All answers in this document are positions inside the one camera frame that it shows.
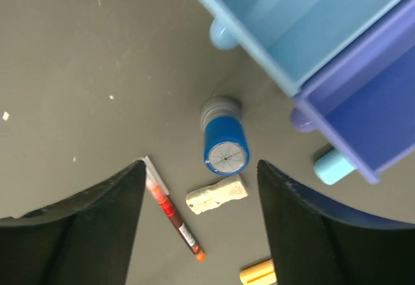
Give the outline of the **light blue tray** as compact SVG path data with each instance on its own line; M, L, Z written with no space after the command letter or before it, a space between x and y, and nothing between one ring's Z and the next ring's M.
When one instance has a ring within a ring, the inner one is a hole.
M221 50L242 46L293 97L328 61L401 0L199 0Z

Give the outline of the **blue cap bottle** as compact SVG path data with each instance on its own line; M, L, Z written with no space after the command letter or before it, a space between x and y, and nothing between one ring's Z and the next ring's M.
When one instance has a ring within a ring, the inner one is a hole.
M202 108L204 162L220 176L241 173L250 161L250 151L243 129L241 103L227 96L209 99Z

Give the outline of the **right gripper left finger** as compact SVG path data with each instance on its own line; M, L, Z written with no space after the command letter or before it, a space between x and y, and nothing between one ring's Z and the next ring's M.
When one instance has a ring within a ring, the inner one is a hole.
M1 219L1 283L125 284L145 181L137 160L62 201Z

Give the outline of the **blue grey eraser stick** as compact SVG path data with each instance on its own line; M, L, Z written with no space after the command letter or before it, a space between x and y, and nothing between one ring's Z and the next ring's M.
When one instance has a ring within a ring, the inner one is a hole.
M325 185L334 185L356 170L331 144L318 149L312 159L314 173Z

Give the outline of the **purple plastic tray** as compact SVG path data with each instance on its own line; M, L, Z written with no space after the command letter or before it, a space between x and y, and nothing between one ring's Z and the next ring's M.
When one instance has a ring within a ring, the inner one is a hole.
M414 0L402 0L295 96L295 129L318 130L371 184L414 150Z

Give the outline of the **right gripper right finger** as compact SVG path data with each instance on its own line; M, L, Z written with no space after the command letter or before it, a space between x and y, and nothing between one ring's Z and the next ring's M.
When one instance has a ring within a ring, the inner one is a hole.
M265 160L257 184L278 284L414 283L414 224L340 203Z

